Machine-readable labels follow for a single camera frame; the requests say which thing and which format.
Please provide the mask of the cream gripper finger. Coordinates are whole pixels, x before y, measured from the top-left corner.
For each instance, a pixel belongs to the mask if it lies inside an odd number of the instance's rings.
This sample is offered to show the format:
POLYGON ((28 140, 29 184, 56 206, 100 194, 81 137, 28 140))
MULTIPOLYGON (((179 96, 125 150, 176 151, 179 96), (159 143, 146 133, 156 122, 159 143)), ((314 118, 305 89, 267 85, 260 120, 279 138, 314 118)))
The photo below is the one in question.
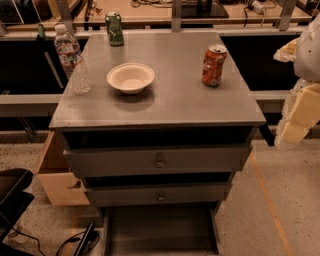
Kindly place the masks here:
POLYGON ((320 121, 320 84, 297 83, 286 98, 276 130, 276 146, 295 146, 320 121))

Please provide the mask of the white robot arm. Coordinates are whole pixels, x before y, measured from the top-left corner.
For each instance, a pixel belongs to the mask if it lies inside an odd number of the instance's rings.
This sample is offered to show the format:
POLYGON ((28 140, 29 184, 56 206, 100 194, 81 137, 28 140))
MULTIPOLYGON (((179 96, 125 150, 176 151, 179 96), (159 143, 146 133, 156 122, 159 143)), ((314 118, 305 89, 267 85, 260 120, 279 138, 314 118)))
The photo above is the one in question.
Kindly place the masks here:
POLYGON ((299 144, 320 121, 320 15, 299 38, 278 49, 273 58, 292 61, 298 77, 285 99, 276 130, 276 147, 289 149, 299 144))

